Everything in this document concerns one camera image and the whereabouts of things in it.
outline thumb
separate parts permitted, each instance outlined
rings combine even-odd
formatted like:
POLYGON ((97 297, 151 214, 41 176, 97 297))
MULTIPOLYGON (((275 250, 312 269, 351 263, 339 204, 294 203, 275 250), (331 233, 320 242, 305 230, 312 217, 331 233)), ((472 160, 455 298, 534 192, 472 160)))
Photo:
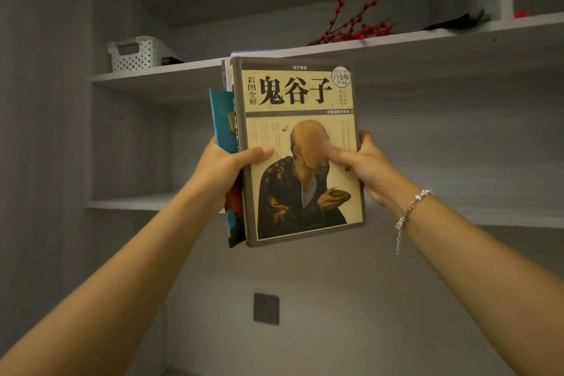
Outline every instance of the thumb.
POLYGON ((234 155, 235 164, 238 169, 241 169, 249 164, 263 162, 270 158, 273 153, 274 147, 272 146, 251 147, 234 155))
POLYGON ((356 153, 347 152, 340 147, 332 145, 328 141, 323 144, 323 153, 325 153, 325 156, 330 160, 344 165, 353 166, 356 162, 356 153))

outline black object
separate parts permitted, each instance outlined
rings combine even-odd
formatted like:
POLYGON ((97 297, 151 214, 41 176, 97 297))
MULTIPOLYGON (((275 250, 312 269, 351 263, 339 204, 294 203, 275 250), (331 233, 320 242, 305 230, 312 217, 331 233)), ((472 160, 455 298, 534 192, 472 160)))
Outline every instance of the black object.
POLYGON ((163 57, 161 58, 161 66, 170 66, 171 64, 183 64, 184 61, 181 61, 174 57, 163 57))
POLYGON ((270 294, 255 293, 253 316, 258 323, 280 325, 280 298, 270 294))
POLYGON ((491 19, 489 14, 486 14, 482 9, 477 16, 464 14, 455 19, 443 21, 442 23, 431 24, 423 30, 436 30, 438 28, 449 28, 451 30, 468 30, 469 28, 476 27, 477 25, 487 23, 491 19))

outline teal book cover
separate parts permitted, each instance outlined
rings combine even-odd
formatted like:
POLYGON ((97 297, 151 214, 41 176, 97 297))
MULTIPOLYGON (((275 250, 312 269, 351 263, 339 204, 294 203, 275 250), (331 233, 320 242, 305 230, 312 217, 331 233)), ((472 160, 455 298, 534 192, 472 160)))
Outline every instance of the teal book cover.
MULTIPOLYGON (((210 89, 210 102, 215 143, 226 152, 238 152, 233 93, 210 89)), ((227 193, 225 213, 229 222, 229 248, 233 248, 245 240, 243 177, 241 173, 227 193)))

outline silver bracelet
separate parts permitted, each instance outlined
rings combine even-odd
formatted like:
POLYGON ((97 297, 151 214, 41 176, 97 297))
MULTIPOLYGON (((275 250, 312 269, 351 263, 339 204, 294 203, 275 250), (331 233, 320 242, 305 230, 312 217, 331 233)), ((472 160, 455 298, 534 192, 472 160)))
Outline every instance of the silver bracelet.
POLYGON ((427 195, 431 194, 433 194, 433 191, 423 189, 419 195, 415 195, 415 201, 409 204, 409 207, 407 207, 407 209, 404 211, 403 216, 401 216, 401 218, 398 220, 398 223, 395 224, 395 229, 398 231, 398 244, 395 248, 396 256, 399 256, 399 243, 402 241, 403 225, 407 221, 407 216, 409 216, 409 213, 413 211, 415 205, 417 205, 417 202, 425 198, 427 195))

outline bald man illustration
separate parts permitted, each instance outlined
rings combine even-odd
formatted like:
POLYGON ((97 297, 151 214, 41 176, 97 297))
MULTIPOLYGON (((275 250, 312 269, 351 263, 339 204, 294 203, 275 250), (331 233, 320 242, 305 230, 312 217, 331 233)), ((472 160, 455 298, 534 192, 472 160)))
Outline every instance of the bald man illustration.
POLYGON ((296 124, 290 135, 292 156, 269 166, 261 178, 258 239, 347 223, 339 206, 348 198, 327 190, 329 161, 322 145, 328 139, 316 120, 296 124))

